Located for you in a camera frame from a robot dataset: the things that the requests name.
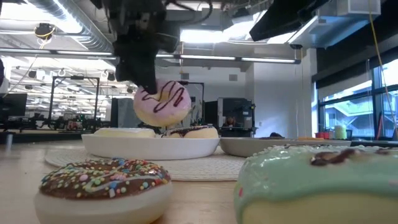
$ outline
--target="robotic arm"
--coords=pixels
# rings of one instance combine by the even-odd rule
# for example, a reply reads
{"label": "robotic arm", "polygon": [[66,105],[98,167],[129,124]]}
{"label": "robotic arm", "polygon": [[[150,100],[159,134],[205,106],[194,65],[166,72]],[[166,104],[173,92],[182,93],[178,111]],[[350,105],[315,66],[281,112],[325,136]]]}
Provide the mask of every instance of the robotic arm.
{"label": "robotic arm", "polygon": [[166,21],[166,6],[181,5],[176,0],[90,0],[98,9],[104,9],[108,17],[109,31],[116,35],[114,53],[120,57],[116,67],[117,81],[133,81],[149,94],[156,94],[155,59],[159,50],[173,53],[180,42],[180,26],[199,23],[210,13],[195,21]]}

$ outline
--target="donut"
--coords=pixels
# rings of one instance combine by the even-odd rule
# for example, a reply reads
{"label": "donut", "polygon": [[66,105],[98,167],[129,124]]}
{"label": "donut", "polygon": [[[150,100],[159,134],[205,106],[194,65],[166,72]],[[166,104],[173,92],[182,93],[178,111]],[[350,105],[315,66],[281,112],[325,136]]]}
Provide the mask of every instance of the donut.
{"label": "donut", "polygon": [[139,87],[134,97],[134,111],[146,124],[166,127],[186,117],[191,109],[187,89],[176,81],[156,80],[157,94],[150,95]]}
{"label": "donut", "polygon": [[379,147],[269,147],[241,168],[237,222],[397,223],[397,156]]}
{"label": "donut", "polygon": [[153,129],[147,128],[101,128],[94,133],[97,136],[128,137],[128,138],[155,138]]}
{"label": "donut", "polygon": [[150,223],[168,206],[169,173],[142,160],[90,160],[46,175],[34,197],[41,224]]}
{"label": "donut", "polygon": [[162,138],[218,138],[217,129],[212,126],[194,126],[190,128],[175,128],[166,131]]}

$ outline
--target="desk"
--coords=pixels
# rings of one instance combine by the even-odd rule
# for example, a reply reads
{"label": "desk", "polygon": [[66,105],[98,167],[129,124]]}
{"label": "desk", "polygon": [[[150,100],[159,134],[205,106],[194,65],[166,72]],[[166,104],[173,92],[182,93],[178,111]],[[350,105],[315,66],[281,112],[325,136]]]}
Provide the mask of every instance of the desk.
{"label": "desk", "polygon": [[[0,217],[2,224],[39,224],[33,196],[41,178],[55,167],[44,161],[49,149],[81,147],[81,141],[0,145]],[[234,182],[173,182],[169,209],[155,224],[235,224]]]}

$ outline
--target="pink frosted donut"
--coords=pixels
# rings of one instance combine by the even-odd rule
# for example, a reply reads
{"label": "pink frosted donut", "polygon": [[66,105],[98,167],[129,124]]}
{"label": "pink frosted donut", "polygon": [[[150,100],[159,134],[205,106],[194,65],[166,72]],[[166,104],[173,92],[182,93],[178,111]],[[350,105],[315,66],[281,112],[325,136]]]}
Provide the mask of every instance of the pink frosted donut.
{"label": "pink frosted donut", "polygon": [[166,127],[184,119],[191,108],[187,89],[176,81],[156,80],[157,94],[139,87],[134,97],[134,111],[146,124]]}

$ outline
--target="pipe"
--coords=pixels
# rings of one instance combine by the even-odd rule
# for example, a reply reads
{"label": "pipe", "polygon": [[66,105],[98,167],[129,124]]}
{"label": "pipe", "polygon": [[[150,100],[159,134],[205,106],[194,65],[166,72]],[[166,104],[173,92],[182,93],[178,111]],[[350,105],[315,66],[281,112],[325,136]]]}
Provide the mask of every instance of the pipe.
{"label": "pipe", "polygon": [[65,24],[78,24],[82,27],[79,35],[73,37],[89,51],[112,52],[112,43],[95,26],[93,21],[71,0],[27,0],[33,6],[53,15]]}

